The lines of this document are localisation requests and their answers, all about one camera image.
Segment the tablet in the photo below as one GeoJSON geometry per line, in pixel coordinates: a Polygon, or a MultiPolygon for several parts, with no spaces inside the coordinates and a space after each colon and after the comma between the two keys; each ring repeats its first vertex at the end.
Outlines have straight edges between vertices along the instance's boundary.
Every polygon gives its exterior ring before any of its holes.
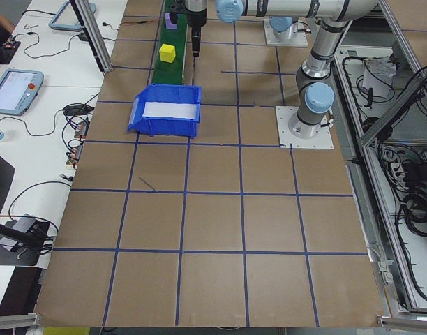
{"type": "MultiPolygon", "coordinates": [[[[90,3],[91,11],[96,12],[96,5],[90,3]]],[[[69,1],[65,1],[59,11],[54,15],[54,17],[49,22],[49,27],[57,30],[69,30],[69,31],[81,31],[82,26],[75,16],[74,9],[71,6],[69,1]]]]}
{"type": "Polygon", "coordinates": [[[6,70],[0,79],[0,114],[21,115],[26,112],[42,83],[41,72],[6,70]]]}

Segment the white table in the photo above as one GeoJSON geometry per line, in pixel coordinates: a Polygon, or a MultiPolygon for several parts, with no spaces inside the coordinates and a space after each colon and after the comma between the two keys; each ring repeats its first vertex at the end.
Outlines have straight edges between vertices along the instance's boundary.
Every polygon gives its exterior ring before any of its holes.
{"type": "MultiPolygon", "coordinates": [[[[102,26],[102,22],[117,27],[123,16],[126,0],[91,0],[97,7],[96,20],[102,35],[115,39],[117,31],[102,26]]],[[[63,0],[33,0],[28,9],[57,12],[63,0]]],[[[28,50],[32,55],[52,54],[67,48],[68,41],[75,32],[54,31],[48,27],[51,20],[49,15],[40,13],[26,13],[18,23],[15,34],[25,33],[29,27],[40,35],[40,44],[28,50]]],[[[23,53],[23,49],[36,41],[35,35],[19,36],[22,42],[9,65],[0,66],[0,77],[7,68],[24,70],[39,70],[45,75],[45,81],[38,96],[31,107],[21,116],[26,121],[29,130],[34,133],[48,133],[54,125],[54,114],[70,103],[84,103],[100,91],[103,75],[99,71],[91,53],[89,44],[74,38],[71,49],[54,57],[30,59],[23,53]]],[[[111,53],[114,43],[106,41],[111,53]]],[[[49,136],[31,137],[24,129],[24,124],[15,120],[3,120],[0,129],[5,138],[0,142],[0,156],[15,167],[15,176],[1,214],[8,213],[8,207],[15,197],[30,185],[42,181],[65,181],[59,175],[74,175],[73,170],[66,168],[67,149],[61,139],[61,130],[66,120],[62,113],[57,116],[57,129],[49,136]]],[[[67,128],[65,138],[71,139],[74,131],[67,128]]],[[[27,191],[13,207],[14,215],[29,213],[51,220],[60,225],[69,187],[61,184],[45,184],[27,191]]],[[[7,218],[0,218],[5,223],[7,218]]],[[[49,235],[55,235],[54,228],[50,227],[49,235]]],[[[37,267],[47,268],[50,254],[43,255],[37,267]]],[[[0,266],[0,303],[6,292],[9,280],[15,267],[0,266]]]]}

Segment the person's arm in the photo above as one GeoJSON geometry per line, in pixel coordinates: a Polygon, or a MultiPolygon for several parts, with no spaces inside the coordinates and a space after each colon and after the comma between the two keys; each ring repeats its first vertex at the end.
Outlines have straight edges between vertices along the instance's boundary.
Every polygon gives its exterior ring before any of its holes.
{"type": "Polygon", "coordinates": [[[2,14],[0,14],[0,27],[6,30],[10,34],[15,29],[15,26],[13,25],[13,23],[9,21],[9,19],[2,14]]]}

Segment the purple block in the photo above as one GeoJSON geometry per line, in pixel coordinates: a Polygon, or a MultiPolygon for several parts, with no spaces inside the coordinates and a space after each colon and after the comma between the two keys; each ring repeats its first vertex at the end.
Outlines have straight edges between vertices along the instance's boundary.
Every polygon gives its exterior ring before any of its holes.
{"type": "Polygon", "coordinates": [[[173,24],[172,21],[170,21],[170,14],[165,14],[165,28],[167,29],[178,29],[177,24],[173,24]]]}

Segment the metal mounting plate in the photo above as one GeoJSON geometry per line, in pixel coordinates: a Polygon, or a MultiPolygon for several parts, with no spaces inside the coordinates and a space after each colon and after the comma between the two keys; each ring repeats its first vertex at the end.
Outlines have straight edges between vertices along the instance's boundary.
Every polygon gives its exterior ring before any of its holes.
{"type": "MultiPolygon", "coordinates": [[[[304,28],[302,23],[297,23],[297,24],[299,26],[299,29],[304,28]]],[[[263,25],[264,25],[264,37],[267,40],[267,45],[286,46],[286,47],[308,47],[306,34],[302,31],[296,33],[292,38],[287,38],[287,35],[286,35],[284,36],[285,38],[280,39],[279,37],[274,35],[274,32],[269,23],[269,19],[264,19],[263,25]]]]}
{"type": "MultiPolygon", "coordinates": [[[[331,139],[330,129],[328,127],[321,128],[319,133],[309,140],[298,138],[291,133],[288,128],[288,121],[298,109],[298,107],[294,106],[276,106],[280,147],[287,149],[291,146],[295,149],[334,149],[333,140],[331,139]]],[[[324,117],[322,123],[325,124],[326,122],[327,118],[324,117]]]]}

